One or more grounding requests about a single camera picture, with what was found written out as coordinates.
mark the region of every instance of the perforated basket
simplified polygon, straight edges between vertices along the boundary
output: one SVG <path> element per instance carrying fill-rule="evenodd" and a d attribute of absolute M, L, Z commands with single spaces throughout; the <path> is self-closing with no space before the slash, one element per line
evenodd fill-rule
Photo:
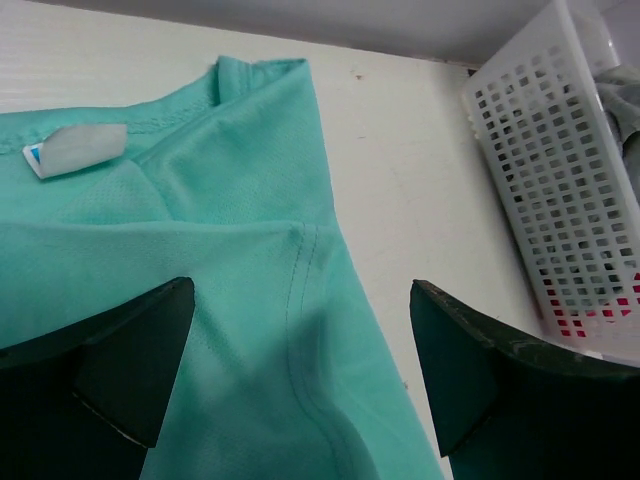
<path fill-rule="evenodd" d="M 593 5 L 555 0 L 463 98 L 522 252 L 545 331 L 640 358 L 640 208 L 593 76 L 619 63 Z"/>

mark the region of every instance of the teal fabric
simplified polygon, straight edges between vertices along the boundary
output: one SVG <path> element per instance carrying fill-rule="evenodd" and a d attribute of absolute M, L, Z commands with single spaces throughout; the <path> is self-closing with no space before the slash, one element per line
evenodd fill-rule
<path fill-rule="evenodd" d="M 121 122 L 125 154 L 91 169 L 43 182 L 20 153 Z M 0 115 L 0 155 L 0 347 L 195 282 L 143 479 L 441 477 L 338 228 L 306 62 L 220 58 L 155 102 Z"/>

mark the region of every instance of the white plastic basket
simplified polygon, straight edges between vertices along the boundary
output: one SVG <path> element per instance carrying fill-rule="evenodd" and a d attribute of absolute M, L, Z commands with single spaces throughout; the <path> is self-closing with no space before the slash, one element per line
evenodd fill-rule
<path fill-rule="evenodd" d="M 463 97 L 546 332 L 640 358 L 640 208 L 593 76 L 619 63 L 599 12 L 554 0 Z"/>

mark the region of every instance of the clothing tag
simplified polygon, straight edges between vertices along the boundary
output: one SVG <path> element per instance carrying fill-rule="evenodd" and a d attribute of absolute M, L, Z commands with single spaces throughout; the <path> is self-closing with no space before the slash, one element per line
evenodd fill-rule
<path fill-rule="evenodd" d="M 40 178 L 54 177 L 119 157 L 127 143 L 125 124 L 76 125 L 53 132 L 44 142 L 22 149 Z"/>

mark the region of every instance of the white table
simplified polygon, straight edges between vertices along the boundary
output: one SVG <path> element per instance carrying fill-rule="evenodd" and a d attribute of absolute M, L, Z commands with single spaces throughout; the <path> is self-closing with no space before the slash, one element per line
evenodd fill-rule
<path fill-rule="evenodd" d="M 220 54 L 312 66 L 338 218 L 398 370 L 435 434 L 409 320 L 414 278 L 540 336 L 458 91 L 462 67 L 0 0 L 0 112 L 153 100 Z M 450 476 L 448 462 L 442 462 Z"/>

